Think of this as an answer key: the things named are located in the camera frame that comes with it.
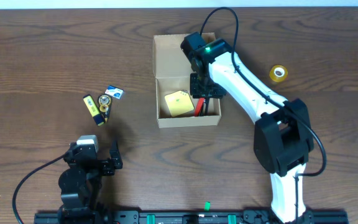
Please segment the cardboard box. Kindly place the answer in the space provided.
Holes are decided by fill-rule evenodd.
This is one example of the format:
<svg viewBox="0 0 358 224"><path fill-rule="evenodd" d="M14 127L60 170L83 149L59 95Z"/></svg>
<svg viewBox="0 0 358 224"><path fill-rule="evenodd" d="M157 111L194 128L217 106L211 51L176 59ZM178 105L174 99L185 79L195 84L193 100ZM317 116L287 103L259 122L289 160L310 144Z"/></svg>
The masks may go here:
<svg viewBox="0 0 358 224"><path fill-rule="evenodd" d="M197 99L190 95L190 63L180 48L184 34L155 35L152 42L153 73L155 77L157 123L160 128L215 126L221 119L219 99L211 99L208 113L195 116L195 111L172 116L167 104L168 95L181 93L194 108Z"/></svg>

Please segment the yellow blue highlighter marker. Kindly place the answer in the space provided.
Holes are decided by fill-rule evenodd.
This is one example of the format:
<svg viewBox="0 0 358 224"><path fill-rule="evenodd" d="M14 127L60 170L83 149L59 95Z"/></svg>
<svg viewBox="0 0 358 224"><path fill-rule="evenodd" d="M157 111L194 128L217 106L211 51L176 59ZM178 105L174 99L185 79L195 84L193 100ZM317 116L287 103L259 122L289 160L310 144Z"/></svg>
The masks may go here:
<svg viewBox="0 0 358 224"><path fill-rule="evenodd" d="M102 126L105 122L102 114L99 112L98 107L96 106L96 103L94 102L91 95L85 95L83 97L83 101L85 102L85 105L91 114L92 118L94 119L94 122L97 126Z"/></svg>

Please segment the yellow sticky note pad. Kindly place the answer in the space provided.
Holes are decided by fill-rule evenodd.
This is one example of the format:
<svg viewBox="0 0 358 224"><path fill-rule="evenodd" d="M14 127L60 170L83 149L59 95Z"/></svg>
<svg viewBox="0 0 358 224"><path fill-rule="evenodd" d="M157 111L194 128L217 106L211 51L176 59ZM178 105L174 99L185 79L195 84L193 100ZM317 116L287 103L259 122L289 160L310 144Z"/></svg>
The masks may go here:
<svg viewBox="0 0 358 224"><path fill-rule="evenodd" d="M194 105L187 91L179 90L164 96L168 110L172 117L176 117L194 110Z"/></svg>

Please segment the red black stapler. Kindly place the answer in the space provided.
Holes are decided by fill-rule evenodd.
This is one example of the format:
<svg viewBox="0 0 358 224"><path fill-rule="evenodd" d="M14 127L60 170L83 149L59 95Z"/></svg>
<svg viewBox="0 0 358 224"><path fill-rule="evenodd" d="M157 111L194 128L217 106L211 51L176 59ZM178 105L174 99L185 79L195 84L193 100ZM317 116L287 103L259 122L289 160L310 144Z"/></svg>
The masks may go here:
<svg viewBox="0 0 358 224"><path fill-rule="evenodd" d="M194 116L206 116L208 114L209 98L199 98Z"/></svg>

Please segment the yellow adhesive tape roll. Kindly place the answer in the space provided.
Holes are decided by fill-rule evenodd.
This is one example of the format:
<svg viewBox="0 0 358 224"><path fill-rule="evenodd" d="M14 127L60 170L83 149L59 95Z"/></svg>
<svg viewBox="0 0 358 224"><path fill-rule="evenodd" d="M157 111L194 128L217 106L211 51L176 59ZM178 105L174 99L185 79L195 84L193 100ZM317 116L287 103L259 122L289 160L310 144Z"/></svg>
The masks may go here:
<svg viewBox="0 0 358 224"><path fill-rule="evenodd" d="M274 65L270 72L269 77L273 82L283 82L288 76L288 70L283 65Z"/></svg>

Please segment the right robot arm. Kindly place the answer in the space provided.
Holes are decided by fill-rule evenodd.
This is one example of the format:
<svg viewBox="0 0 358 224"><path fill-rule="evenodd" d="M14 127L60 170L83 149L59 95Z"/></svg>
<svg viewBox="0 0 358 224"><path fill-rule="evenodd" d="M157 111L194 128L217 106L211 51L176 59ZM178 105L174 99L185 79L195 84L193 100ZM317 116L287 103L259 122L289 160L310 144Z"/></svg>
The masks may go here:
<svg viewBox="0 0 358 224"><path fill-rule="evenodd" d="M186 35L180 45L191 63L193 98L222 98L230 94L254 123L254 153L270 173L271 209L282 223L305 213L302 186L295 184L313 150L310 119L299 99L288 101L264 85L223 39L207 43L201 34Z"/></svg>

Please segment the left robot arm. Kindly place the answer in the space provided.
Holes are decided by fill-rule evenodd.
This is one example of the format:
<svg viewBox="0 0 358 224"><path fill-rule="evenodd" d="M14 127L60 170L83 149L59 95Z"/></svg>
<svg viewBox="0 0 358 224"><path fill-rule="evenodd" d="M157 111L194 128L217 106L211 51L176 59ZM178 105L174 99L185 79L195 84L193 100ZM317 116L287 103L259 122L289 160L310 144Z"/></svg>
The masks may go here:
<svg viewBox="0 0 358 224"><path fill-rule="evenodd" d="M99 144L95 135L81 136L70 143L63 156L69 169L59 177L63 205L58 210L59 223L114 223L111 212L98 202L104 176L122 169L123 161L114 140L107 159L98 159Z"/></svg>

